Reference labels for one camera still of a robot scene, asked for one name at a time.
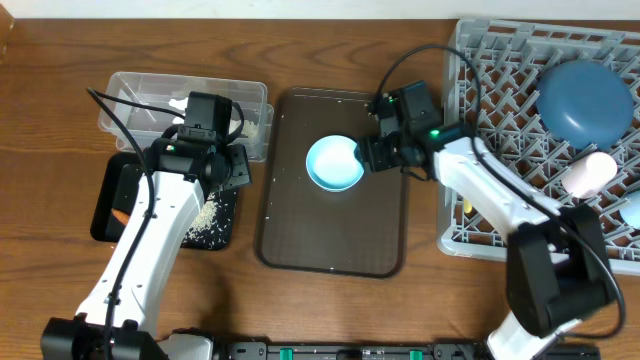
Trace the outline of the pile of white rice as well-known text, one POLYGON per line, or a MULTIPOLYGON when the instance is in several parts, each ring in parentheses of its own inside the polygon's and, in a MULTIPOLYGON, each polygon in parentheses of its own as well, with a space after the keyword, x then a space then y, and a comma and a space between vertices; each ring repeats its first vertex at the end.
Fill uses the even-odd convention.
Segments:
POLYGON ((181 246, 207 251, 219 251, 230 242, 237 192, 212 193, 188 229, 181 246))

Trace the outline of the white tissue large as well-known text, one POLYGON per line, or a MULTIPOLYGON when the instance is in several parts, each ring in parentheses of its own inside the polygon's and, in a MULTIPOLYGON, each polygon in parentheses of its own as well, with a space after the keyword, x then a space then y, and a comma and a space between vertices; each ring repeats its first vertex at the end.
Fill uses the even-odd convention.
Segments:
MULTIPOLYGON (((240 127, 240 125, 241 125, 240 120, 231 120, 230 126, 229 126, 229 134, 232 134, 234 131, 236 131, 240 127)), ((246 137, 246 138, 253 138, 258 135, 258 132, 259 132, 259 125, 257 123, 249 120, 245 120, 240 136, 246 137)))

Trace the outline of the light blue bowl with rice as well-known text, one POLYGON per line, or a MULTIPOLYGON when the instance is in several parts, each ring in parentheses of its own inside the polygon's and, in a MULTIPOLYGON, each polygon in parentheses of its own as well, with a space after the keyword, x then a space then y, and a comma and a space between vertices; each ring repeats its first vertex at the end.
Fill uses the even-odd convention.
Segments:
POLYGON ((364 167, 355 156, 356 149, 357 143, 342 135, 317 140, 305 159, 309 178, 329 192, 343 192, 355 186, 364 175, 364 167))

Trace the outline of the yellow plastic spoon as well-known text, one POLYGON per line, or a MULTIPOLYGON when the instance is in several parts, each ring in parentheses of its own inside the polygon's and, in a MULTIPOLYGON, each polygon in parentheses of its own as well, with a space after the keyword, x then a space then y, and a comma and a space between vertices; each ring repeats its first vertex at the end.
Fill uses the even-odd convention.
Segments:
POLYGON ((463 211, 465 214, 469 214, 471 213, 473 210, 473 206, 471 204, 471 202, 467 199, 463 200, 463 211))

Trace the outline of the orange carrot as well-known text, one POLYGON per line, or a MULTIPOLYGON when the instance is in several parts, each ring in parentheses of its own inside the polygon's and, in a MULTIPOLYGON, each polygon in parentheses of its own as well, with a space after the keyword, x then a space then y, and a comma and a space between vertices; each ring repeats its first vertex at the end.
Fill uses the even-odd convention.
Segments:
POLYGON ((128 224, 130 219, 129 214, 115 208, 111 210, 111 214, 123 226, 126 226, 128 224))

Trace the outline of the pink cup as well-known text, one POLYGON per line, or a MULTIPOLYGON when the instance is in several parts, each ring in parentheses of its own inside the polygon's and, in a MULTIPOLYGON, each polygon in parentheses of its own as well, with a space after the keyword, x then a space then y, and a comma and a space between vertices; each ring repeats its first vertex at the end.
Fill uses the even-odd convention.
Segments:
POLYGON ((614 158, 604 152, 594 152, 571 164, 561 184, 573 197, 587 199, 596 195, 616 174, 614 158))

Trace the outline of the dark blue plate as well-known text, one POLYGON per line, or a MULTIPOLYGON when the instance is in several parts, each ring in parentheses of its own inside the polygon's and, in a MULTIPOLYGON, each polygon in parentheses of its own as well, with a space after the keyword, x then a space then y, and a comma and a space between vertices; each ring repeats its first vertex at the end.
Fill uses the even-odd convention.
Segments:
POLYGON ((632 124, 634 102, 627 84, 601 64, 574 60, 554 66, 536 90, 544 126, 576 149, 609 148, 632 124))

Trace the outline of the light blue cup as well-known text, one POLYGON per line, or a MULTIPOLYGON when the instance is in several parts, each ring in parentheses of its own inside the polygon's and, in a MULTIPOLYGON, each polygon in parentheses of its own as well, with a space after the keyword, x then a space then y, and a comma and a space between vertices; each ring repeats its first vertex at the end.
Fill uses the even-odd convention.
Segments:
POLYGON ((619 209, 622 220, 633 228, 640 227, 640 191, 626 193, 619 209))

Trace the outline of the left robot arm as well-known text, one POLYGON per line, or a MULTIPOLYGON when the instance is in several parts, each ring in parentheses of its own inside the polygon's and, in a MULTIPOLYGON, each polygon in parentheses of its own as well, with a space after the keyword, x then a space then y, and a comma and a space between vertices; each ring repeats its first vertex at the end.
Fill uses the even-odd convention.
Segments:
POLYGON ((160 300, 182 241, 210 192, 251 183, 240 105, 191 92, 182 123, 147 149, 131 144, 143 175, 129 221, 103 274, 71 320, 51 318, 40 340, 46 359, 201 359, 212 338, 178 332, 155 338, 160 300))

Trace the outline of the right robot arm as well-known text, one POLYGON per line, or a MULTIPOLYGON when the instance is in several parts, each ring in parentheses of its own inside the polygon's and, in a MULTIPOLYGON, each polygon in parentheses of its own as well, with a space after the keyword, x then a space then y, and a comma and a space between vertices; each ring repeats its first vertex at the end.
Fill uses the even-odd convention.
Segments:
POLYGON ((596 311, 624 303, 592 208, 545 196, 498 161, 472 126, 445 124, 422 81, 377 91, 367 110, 380 132, 359 139, 363 165, 422 169, 470 200, 506 241, 510 312, 486 340, 492 358, 534 359, 596 311))

